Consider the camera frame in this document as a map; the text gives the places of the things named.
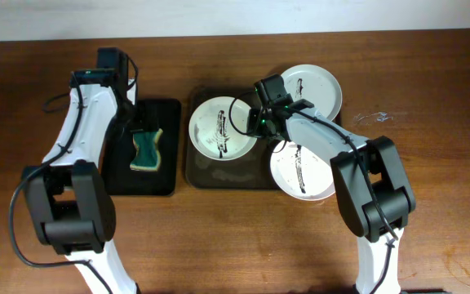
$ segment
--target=table surface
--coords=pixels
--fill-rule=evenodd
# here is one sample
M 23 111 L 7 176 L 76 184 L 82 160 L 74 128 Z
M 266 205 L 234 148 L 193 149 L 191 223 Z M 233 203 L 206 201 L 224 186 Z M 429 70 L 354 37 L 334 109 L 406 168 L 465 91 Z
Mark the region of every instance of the table surface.
M 0 292 L 87 293 L 72 267 L 31 269 L 14 255 L 7 209 L 25 165 L 39 163 L 64 114 L 42 102 L 69 73 L 117 46 L 140 68 L 140 99 L 183 103 L 197 86 L 247 87 L 298 64 L 320 65 L 343 89 L 349 131 L 396 144 L 417 208 L 401 240 L 402 289 L 470 292 L 470 29 L 293 35 L 0 42 Z M 388 120 L 376 120 L 379 112 Z M 357 242 L 336 197 L 199 190 L 184 178 L 183 119 L 175 194 L 115 197 L 115 242 L 143 293 L 315 292 L 353 285 Z M 33 232 L 24 201 L 16 234 L 35 261 L 60 261 Z

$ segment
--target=plate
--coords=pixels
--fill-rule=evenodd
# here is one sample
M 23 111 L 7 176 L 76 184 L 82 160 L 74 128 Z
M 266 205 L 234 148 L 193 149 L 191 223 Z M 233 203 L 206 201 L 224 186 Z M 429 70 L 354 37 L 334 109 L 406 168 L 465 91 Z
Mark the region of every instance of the plate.
M 229 106 L 233 97 L 216 97 L 199 105 L 189 121 L 188 133 L 193 146 L 214 160 L 234 160 L 248 153 L 257 141 L 235 131 L 229 122 Z M 237 129 L 246 132 L 250 106 L 237 100 L 232 108 L 232 120 Z
M 308 100 L 324 117 L 336 118 L 342 106 L 342 90 L 330 72 L 316 65 L 296 65 L 281 76 L 293 101 Z
M 293 142 L 278 143 L 269 167 L 277 185 L 290 196 L 316 201 L 335 193 L 331 167 L 307 148 Z

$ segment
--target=wooden table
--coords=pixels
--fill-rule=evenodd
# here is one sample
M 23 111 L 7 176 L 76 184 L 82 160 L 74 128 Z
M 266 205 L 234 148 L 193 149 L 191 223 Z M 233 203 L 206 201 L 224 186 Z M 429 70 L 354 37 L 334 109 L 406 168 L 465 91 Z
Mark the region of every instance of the wooden table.
M 64 120 L 43 114 L 42 102 L 67 91 L 69 72 L 94 66 L 104 46 L 135 59 L 140 99 L 180 99 L 183 117 L 199 85 L 250 87 L 297 64 L 328 69 L 343 89 L 344 127 L 392 138 L 415 192 L 402 289 L 470 292 L 470 30 L 0 42 L 0 292 L 89 292 L 72 267 L 31 269 L 16 258 L 7 209 L 21 169 L 41 161 Z M 392 119 L 376 121 L 378 112 Z M 185 123 L 175 195 L 113 199 L 117 249 L 144 293 L 353 285 L 357 244 L 336 197 L 308 203 L 282 192 L 194 189 L 183 173 Z M 30 259 L 63 259 L 39 244 L 23 199 L 16 233 Z

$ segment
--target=white wall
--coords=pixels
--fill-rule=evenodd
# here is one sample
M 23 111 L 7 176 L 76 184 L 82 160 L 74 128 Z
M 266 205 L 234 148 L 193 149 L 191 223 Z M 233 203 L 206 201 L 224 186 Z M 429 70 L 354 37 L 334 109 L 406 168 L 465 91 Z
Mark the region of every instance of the white wall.
M 0 0 L 0 40 L 470 28 L 470 0 Z

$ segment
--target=green object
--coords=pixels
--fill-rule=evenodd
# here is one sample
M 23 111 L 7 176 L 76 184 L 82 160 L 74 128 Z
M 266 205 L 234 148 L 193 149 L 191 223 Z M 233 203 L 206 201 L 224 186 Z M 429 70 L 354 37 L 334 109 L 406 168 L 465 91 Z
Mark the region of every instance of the green object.
M 156 172 L 161 166 L 161 154 L 157 143 L 162 135 L 158 131 L 146 131 L 134 134 L 134 146 L 137 150 L 134 160 L 130 163 L 133 171 Z

